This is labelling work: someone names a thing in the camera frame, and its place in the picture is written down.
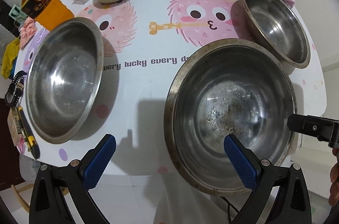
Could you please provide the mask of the person's right hand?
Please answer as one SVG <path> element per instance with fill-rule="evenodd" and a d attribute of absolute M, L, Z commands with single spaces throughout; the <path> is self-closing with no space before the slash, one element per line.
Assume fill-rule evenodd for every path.
<path fill-rule="evenodd" d="M 338 197 L 339 197 L 338 174 L 339 174 L 339 168 L 338 168 L 338 163 L 336 163 L 330 171 L 330 181 L 332 185 L 330 187 L 330 196 L 329 196 L 328 201 L 331 206 L 335 206 L 338 202 Z"/>

